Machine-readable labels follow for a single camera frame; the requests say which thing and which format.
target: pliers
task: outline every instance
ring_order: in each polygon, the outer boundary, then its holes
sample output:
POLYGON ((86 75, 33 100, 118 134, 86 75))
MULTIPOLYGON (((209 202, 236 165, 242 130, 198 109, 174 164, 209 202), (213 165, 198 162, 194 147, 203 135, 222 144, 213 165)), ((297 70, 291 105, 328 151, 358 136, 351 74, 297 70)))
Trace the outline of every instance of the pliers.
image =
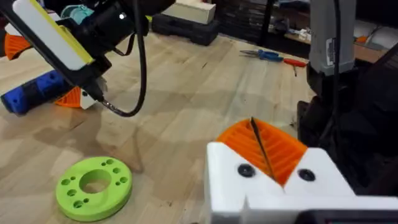
POLYGON ((280 57, 278 53, 266 52, 263 50, 241 50, 241 53, 244 53, 249 57, 258 57, 261 60, 268 60, 271 62, 281 62, 284 60, 284 58, 280 57))

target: wooden workbench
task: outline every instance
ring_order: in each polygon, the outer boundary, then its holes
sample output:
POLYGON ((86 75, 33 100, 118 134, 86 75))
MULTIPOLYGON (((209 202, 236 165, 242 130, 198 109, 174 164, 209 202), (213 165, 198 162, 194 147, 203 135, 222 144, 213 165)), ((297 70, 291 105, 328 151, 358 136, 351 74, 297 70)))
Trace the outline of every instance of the wooden workbench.
MULTIPOLYGON (((58 211, 55 185, 72 164, 94 156, 118 158, 134 175, 127 205, 98 223, 203 223, 206 144, 250 116, 295 134, 296 104, 313 95, 305 69, 295 77, 290 65, 241 57, 256 47, 227 37, 202 47, 150 34, 146 49, 148 92, 133 118, 101 105, 46 104, 23 117, 0 108, 0 223, 74 223, 58 211)), ((106 97, 130 109, 139 93, 138 54, 109 57, 106 97)), ((49 69, 34 50, 1 59, 0 89, 49 69)))

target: orange 3d printed part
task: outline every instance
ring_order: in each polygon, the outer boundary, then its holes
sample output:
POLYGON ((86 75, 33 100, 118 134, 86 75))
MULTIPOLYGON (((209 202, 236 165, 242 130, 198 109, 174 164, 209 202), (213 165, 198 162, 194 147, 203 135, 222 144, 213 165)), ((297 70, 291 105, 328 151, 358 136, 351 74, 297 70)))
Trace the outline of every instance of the orange 3d printed part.
POLYGON ((80 108, 81 89, 74 87, 65 96, 55 102, 56 105, 68 108, 80 108))
POLYGON ((271 168, 267 165, 249 119, 228 128, 217 141, 226 144, 265 174, 271 175, 273 171, 275 181, 284 185, 307 146, 263 121, 256 119, 256 124, 271 168))
POLYGON ((17 58, 19 54, 30 47, 30 43, 25 40, 25 38, 6 34, 6 38, 4 39, 4 52, 8 60, 17 58))

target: blue handle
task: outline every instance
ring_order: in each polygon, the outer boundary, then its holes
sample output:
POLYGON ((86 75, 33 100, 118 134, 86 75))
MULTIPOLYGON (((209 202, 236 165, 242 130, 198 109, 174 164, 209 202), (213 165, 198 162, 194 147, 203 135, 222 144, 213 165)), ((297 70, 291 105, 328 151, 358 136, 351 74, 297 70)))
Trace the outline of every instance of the blue handle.
POLYGON ((266 52, 263 50, 259 50, 259 57, 263 60, 270 60, 273 62, 281 62, 284 58, 280 57, 278 53, 275 52, 266 52))

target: black screw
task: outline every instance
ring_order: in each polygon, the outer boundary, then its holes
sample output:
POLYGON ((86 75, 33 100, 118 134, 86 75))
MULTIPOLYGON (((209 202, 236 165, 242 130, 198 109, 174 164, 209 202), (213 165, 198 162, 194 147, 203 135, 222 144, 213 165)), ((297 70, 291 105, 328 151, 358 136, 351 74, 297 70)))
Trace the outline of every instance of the black screw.
POLYGON ((315 180, 315 174, 309 169, 300 169, 298 170, 298 175, 301 179, 312 182, 315 180))
POLYGON ((243 177, 250 178, 256 174, 256 171, 254 170, 253 166, 250 166, 249 164, 241 164, 238 167, 238 173, 243 177))

